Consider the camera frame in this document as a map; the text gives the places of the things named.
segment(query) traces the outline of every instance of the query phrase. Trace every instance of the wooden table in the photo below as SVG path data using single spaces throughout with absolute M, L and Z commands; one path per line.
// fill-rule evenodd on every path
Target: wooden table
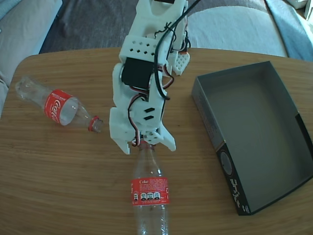
M 40 54 L 16 70 L 0 121 L 1 235 L 136 233 L 130 180 L 137 149 L 127 156 L 102 134 L 57 126 L 16 98 L 29 74 L 78 96 L 108 123 L 118 48 Z M 192 49 L 191 63 L 168 89 L 164 124 L 176 152 L 157 146 L 170 184 L 173 235 L 313 234 L 313 181 L 253 216 L 236 214 L 222 169 L 191 97 L 196 75 L 270 60 L 313 136 L 313 64 L 268 55 Z

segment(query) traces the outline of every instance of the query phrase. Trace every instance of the open box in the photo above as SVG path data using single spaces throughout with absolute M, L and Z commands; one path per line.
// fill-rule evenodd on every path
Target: open box
M 196 78 L 192 95 L 239 215 L 251 215 L 313 176 L 313 145 L 270 62 Z

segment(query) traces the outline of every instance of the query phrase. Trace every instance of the robotic arm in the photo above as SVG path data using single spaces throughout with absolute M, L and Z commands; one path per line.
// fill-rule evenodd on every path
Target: robotic arm
M 110 111 L 111 138 L 130 154 L 143 138 L 175 151 L 175 139 L 162 123 L 166 88 L 172 71 L 181 75 L 189 63 L 187 53 L 187 0 L 139 0 L 136 17 L 113 70 L 113 100 Z M 165 85 L 163 76 L 170 78 Z

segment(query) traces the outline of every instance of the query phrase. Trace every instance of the plastic bottle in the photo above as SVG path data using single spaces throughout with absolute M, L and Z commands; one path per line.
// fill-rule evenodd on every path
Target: plastic bottle
M 168 183 L 154 146 L 141 141 L 132 180 L 132 201 L 138 235 L 168 235 Z
M 28 76 L 22 77 L 15 89 L 19 98 L 36 105 L 62 126 L 87 127 L 89 131 L 101 132 L 103 121 L 90 116 L 77 98 L 46 87 Z

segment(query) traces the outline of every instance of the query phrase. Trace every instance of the coke label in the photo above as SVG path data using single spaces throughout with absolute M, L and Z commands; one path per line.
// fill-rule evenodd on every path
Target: coke label
M 168 183 L 165 177 L 132 180 L 133 206 L 169 204 Z
M 54 90 L 45 102 L 45 114 L 57 123 L 60 123 L 60 113 L 65 102 L 72 96 L 61 90 Z

